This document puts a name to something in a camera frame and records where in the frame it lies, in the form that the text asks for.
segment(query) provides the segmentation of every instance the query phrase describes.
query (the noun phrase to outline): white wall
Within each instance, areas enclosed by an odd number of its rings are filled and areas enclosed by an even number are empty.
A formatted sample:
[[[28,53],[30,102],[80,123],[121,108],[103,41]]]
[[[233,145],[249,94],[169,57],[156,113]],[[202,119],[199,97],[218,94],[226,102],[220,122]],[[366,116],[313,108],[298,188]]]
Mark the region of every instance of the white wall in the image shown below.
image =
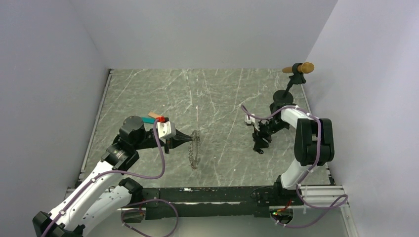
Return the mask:
[[[71,0],[111,68],[280,68],[337,0]]]
[[[0,22],[0,236],[30,237],[77,179],[107,69],[68,0],[2,1]]]
[[[418,1],[339,0],[307,59],[360,236],[418,235],[418,42]]]

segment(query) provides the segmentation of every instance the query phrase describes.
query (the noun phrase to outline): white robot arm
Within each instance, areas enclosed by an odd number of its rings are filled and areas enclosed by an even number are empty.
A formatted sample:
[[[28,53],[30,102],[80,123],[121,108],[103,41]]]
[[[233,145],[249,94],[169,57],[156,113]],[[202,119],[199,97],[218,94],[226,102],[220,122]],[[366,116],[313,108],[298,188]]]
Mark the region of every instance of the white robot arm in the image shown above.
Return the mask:
[[[315,160],[315,152],[313,145],[317,144],[317,131],[313,131],[316,126],[315,121],[310,118],[306,113],[294,108],[286,108],[281,110],[279,116],[274,116],[266,123],[262,123],[258,119],[245,115],[245,124],[254,126],[253,139],[255,141],[254,151],[263,154],[261,148],[269,147],[269,143],[272,141],[271,135],[282,128],[289,128],[292,126],[296,129],[295,137],[295,159],[288,167],[285,173],[280,176],[281,184],[284,189],[292,190],[296,188],[296,184],[303,177],[309,167]],[[332,138],[332,125],[330,120],[321,119],[322,123],[326,125],[322,128],[322,136],[326,134],[326,140],[322,139],[323,152],[322,162],[319,165],[323,165],[325,162],[331,161],[334,155],[333,138]]]
[[[191,141],[190,136],[176,130],[174,124],[166,118],[156,122],[156,129],[156,132],[152,129],[145,131],[140,117],[128,117],[118,136],[89,176],[49,213],[39,212],[33,218],[37,236],[86,236],[115,210],[132,202],[133,198],[141,201],[142,198],[139,197],[142,197],[142,186],[130,178],[123,179],[110,193],[105,195],[104,191],[120,180],[123,174],[129,173],[127,170],[139,159],[136,150],[164,145],[168,153],[169,148]],[[154,179],[162,175],[163,170],[159,176],[142,177]]]

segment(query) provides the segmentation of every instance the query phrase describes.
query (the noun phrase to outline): wooden handle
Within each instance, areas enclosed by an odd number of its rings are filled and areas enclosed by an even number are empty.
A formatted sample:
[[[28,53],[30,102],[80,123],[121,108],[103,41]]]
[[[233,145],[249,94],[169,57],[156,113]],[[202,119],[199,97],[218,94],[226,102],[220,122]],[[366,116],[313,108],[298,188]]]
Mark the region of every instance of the wooden handle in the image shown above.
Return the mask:
[[[312,71],[314,71],[314,64],[309,63],[309,62],[305,62],[303,64],[301,64],[300,66],[298,66],[297,68],[299,73],[310,73]],[[293,73],[293,68],[292,67],[287,67],[282,69],[283,73]]]
[[[152,118],[158,118],[158,117],[161,117],[161,115],[158,115],[158,114],[156,114],[155,112],[153,112],[153,111],[150,111],[149,113],[148,113],[148,116],[150,116],[150,117],[152,117]]]

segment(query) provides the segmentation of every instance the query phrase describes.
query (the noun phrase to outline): gray marble table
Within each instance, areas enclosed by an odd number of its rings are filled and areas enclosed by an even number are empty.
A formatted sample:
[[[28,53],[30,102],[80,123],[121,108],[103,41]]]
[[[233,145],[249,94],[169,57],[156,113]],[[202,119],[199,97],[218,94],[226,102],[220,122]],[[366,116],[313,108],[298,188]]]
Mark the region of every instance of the gray marble table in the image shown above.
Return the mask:
[[[260,155],[252,150],[252,127],[245,114],[270,114],[272,95],[284,89],[288,75],[278,69],[143,69],[113,70],[99,122],[85,166],[90,173],[128,116],[147,116],[150,111],[169,117],[185,134],[199,132],[200,162],[192,169],[190,149],[183,144],[166,155],[166,172],[158,180],[135,178],[144,187],[213,187],[272,185],[294,159],[295,130],[272,136]],[[300,86],[291,89],[294,102],[307,108]],[[158,175],[161,161],[157,148],[140,150],[130,171]],[[325,167],[319,167],[305,184],[330,184]]]

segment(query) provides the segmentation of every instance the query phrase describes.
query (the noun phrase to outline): marble surface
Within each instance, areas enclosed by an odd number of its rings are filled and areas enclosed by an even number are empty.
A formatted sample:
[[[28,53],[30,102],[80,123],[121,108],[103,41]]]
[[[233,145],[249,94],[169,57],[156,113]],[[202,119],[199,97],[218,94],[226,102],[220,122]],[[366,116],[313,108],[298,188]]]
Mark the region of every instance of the marble surface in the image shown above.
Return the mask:
[[[273,93],[285,89],[288,75],[279,69],[143,69],[113,70],[85,170],[90,173],[111,144],[124,119],[150,111],[169,117],[178,130],[199,136],[193,148],[183,144],[165,155],[166,172],[158,180],[135,178],[144,187],[211,187],[272,185],[294,159],[295,130],[272,136],[260,155],[252,150],[252,127],[245,114],[266,116]],[[290,92],[307,108],[302,89]],[[155,176],[161,171],[157,148],[140,150],[131,172]],[[325,167],[305,184],[330,184]]]

